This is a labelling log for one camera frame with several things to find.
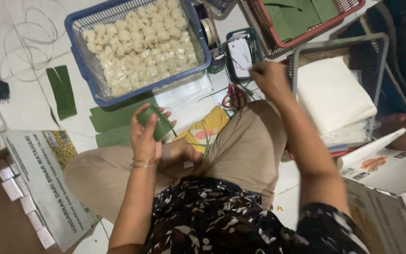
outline small green basket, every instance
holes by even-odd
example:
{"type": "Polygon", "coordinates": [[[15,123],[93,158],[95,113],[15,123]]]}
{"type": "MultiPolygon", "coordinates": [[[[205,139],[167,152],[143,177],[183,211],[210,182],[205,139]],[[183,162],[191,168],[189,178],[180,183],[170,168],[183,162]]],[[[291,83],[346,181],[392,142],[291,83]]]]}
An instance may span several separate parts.
{"type": "Polygon", "coordinates": [[[228,43],[235,40],[235,39],[241,39],[241,38],[248,38],[247,40],[250,41],[251,45],[251,57],[252,57],[252,62],[253,65],[255,65],[257,62],[264,60],[264,55],[262,54],[261,51],[261,46],[259,45],[259,40],[258,40],[258,35],[255,31],[254,28],[244,28],[244,29],[239,29],[233,32],[229,32],[226,35],[226,45],[225,45],[225,50],[226,50],[226,66],[228,66],[228,71],[230,72],[231,78],[238,82],[239,84],[246,83],[252,80],[251,77],[238,77],[236,75],[236,71],[234,70],[234,65],[233,65],[233,59],[231,58],[231,53],[230,49],[228,48],[228,43]]]}

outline gray plastic basket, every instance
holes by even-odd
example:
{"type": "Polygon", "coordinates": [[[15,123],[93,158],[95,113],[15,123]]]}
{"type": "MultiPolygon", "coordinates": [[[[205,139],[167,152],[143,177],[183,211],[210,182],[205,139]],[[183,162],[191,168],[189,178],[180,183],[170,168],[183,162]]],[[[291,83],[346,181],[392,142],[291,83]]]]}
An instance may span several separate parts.
{"type": "MultiPolygon", "coordinates": [[[[303,44],[287,57],[288,65],[286,70],[290,79],[292,93],[296,94],[297,72],[302,64],[349,55],[349,69],[361,71],[359,83],[369,94],[375,107],[377,107],[388,48],[389,38],[382,32],[346,39],[303,44]]],[[[374,123],[374,121],[375,116],[371,117],[371,123],[374,123]]],[[[374,126],[371,124],[369,136],[372,136],[373,130],[374,126]]]]}
{"type": "Polygon", "coordinates": [[[124,20],[129,11],[154,2],[154,0],[112,0],[72,13],[65,19],[65,29],[72,45],[71,51],[82,77],[89,85],[93,99],[99,106],[113,106],[147,91],[163,89],[174,84],[181,84],[186,79],[201,77],[209,66],[211,54],[205,42],[197,13],[190,0],[179,0],[180,8],[189,22],[187,30],[195,47],[198,66],[129,92],[126,95],[115,97],[110,94],[110,88],[104,77],[100,61],[95,54],[88,50],[82,32],[86,29],[92,29],[97,24],[113,23],[118,19],[124,20]]]}

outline black and white patterned shirt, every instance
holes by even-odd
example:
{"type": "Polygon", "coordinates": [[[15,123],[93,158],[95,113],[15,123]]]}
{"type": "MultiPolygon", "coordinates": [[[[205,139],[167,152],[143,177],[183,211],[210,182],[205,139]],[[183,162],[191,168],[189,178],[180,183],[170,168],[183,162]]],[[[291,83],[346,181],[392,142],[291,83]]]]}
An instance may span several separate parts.
{"type": "Polygon", "coordinates": [[[366,254],[355,223],[332,206],[302,207],[296,231],[261,208],[261,195],[186,177],[157,195],[145,254],[366,254]]]}

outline blue plastic basket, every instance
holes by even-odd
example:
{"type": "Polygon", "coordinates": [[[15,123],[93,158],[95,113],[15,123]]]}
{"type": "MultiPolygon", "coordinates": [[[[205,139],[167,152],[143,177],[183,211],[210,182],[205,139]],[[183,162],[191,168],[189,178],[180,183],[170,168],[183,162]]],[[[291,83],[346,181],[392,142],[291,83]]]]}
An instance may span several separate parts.
{"type": "Polygon", "coordinates": [[[95,54],[88,50],[87,42],[82,37],[82,32],[83,30],[92,29],[96,24],[113,23],[119,19],[124,20],[125,15],[130,10],[154,2],[154,0],[112,0],[72,13],[65,19],[65,29],[71,41],[71,52],[82,77],[89,85],[93,99],[99,106],[109,107],[141,93],[159,89],[160,87],[168,87],[200,75],[202,76],[209,66],[211,54],[205,42],[197,13],[190,0],[179,0],[180,6],[190,25],[187,29],[192,44],[195,47],[198,66],[120,97],[110,95],[110,88],[104,77],[100,61],[95,54]]]}

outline woman's right hand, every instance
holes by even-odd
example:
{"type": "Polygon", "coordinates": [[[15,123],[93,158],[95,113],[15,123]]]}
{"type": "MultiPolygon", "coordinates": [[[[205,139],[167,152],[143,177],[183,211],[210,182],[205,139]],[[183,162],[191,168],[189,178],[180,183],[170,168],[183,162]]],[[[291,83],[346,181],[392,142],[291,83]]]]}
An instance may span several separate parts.
{"type": "Polygon", "coordinates": [[[285,67],[281,63],[261,61],[253,66],[250,74],[261,91],[268,97],[292,95],[285,67]]]}

